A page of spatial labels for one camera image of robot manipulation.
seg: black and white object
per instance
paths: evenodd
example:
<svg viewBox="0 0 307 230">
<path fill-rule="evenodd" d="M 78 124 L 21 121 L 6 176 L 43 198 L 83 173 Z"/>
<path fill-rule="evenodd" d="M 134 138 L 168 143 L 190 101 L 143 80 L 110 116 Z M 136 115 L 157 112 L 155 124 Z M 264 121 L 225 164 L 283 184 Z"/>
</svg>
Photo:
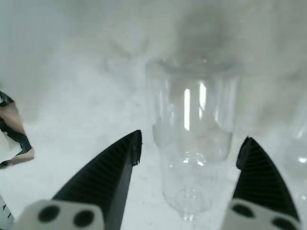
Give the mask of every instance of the black and white object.
<svg viewBox="0 0 307 230">
<path fill-rule="evenodd" d="M 222 230 L 301 230 L 299 215 L 275 165 L 253 139 L 240 150 L 239 180 Z"/>
<path fill-rule="evenodd" d="M 104 230 L 99 206 L 41 200 L 28 206 L 12 230 Z"/>
</svg>

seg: textured rubber grip pad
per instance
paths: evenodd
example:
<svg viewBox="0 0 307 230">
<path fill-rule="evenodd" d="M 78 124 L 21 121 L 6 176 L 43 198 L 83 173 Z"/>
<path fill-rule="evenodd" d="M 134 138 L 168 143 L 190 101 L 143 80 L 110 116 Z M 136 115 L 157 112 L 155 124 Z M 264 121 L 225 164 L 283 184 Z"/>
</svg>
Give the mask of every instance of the textured rubber grip pad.
<svg viewBox="0 0 307 230">
<path fill-rule="evenodd" d="M 290 193 L 267 153 L 253 139 L 246 138 L 237 159 L 241 170 L 233 198 L 240 198 L 299 221 Z"/>
<path fill-rule="evenodd" d="M 142 133 L 137 130 L 100 153 L 84 166 L 54 197 L 98 205 L 106 230 L 119 230 L 132 167 L 140 162 Z"/>
</svg>

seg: transparent plastic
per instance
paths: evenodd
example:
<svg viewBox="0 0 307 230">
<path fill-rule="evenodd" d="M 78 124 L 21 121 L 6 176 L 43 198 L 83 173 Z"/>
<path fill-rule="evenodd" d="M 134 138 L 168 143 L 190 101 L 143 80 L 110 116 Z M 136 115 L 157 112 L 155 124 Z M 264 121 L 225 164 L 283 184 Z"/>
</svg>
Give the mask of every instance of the transparent plastic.
<svg viewBox="0 0 307 230">
<path fill-rule="evenodd" d="M 234 65 L 208 71 L 206 61 L 146 66 L 159 148 L 163 195 L 184 220 L 210 209 L 218 164 L 229 153 L 239 76 Z"/>
</svg>

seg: clear plastic cup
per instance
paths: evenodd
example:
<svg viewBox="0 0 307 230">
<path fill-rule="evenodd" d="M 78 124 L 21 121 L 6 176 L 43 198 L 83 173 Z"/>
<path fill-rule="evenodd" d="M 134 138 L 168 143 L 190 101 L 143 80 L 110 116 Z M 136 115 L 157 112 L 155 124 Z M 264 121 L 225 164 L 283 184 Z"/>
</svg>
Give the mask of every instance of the clear plastic cup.
<svg viewBox="0 0 307 230">
<path fill-rule="evenodd" d="M 146 66 L 153 138 L 159 148 L 163 195 L 184 220 L 210 209 L 218 165 L 229 153 L 239 77 L 236 66 L 208 71 L 206 62 Z"/>
</svg>

